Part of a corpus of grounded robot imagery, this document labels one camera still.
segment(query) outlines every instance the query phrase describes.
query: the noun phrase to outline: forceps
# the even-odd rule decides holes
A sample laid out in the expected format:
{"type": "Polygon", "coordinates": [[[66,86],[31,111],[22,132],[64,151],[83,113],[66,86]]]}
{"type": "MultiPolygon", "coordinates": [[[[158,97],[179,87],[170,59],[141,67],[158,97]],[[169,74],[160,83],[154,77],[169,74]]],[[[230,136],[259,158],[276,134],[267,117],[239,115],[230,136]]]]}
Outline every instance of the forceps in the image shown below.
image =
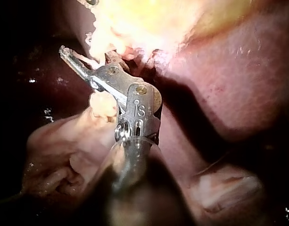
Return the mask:
{"type": "Polygon", "coordinates": [[[88,69],[65,46],[59,54],[94,90],[107,91],[117,100],[116,141],[142,136],[158,144],[162,97],[156,87],[128,74],[129,67],[115,51],[107,52],[106,65],[96,70],[88,69]]]}

